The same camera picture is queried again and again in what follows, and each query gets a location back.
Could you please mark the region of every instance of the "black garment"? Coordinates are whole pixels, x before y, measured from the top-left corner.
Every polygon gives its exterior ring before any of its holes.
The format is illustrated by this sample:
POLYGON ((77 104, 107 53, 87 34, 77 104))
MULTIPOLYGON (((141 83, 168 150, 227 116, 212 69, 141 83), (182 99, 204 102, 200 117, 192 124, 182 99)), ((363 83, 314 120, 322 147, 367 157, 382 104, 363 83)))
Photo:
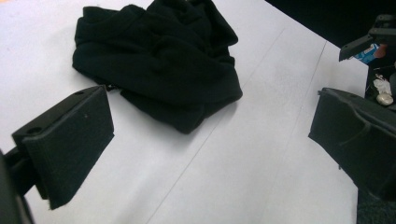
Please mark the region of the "black garment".
POLYGON ((396 220, 396 203, 384 202, 359 190, 356 224, 393 224, 396 220))
POLYGON ((73 66, 157 120, 189 133, 242 96, 228 47, 237 36, 210 0, 147 10, 84 7, 73 66))
POLYGON ((396 201, 396 116, 357 95, 324 88, 309 137, 340 164, 356 186, 396 201))

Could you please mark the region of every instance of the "small object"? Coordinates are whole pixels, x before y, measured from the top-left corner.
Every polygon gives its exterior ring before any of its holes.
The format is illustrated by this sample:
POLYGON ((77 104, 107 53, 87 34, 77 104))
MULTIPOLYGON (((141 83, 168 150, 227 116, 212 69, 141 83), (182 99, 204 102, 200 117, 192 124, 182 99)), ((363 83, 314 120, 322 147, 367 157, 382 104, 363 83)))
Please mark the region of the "small object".
POLYGON ((375 51, 373 56, 375 58, 385 57, 385 55, 387 54, 387 47, 388 47, 388 45, 383 45, 383 44, 379 45, 379 48, 375 51))
POLYGON ((375 76, 376 76, 378 79, 380 79, 380 80, 384 80, 384 76, 382 76, 382 75, 375 74, 375 76))
POLYGON ((391 95, 387 93, 380 93, 376 96, 376 100, 381 104, 381 105, 391 105, 393 103, 393 98, 391 95))
POLYGON ((340 50, 338 61, 341 62, 345 59, 350 58, 360 52, 370 48, 375 42, 375 39, 371 35, 365 35, 357 40, 354 40, 347 45, 344 45, 340 50))
POLYGON ((363 63, 370 63, 375 58, 375 53, 379 50, 378 45, 372 44, 370 48, 360 52, 359 54, 355 55, 354 57, 363 63))
POLYGON ((379 79, 374 80, 374 86, 378 90, 378 93, 386 93, 388 95, 392 95, 390 90, 390 83, 384 79, 382 76, 377 76, 379 79))
POLYGON ((114 91, 114 90, 118 90, 119 87, 113 84, 107 84, 106 85, 106 91, 114 91))

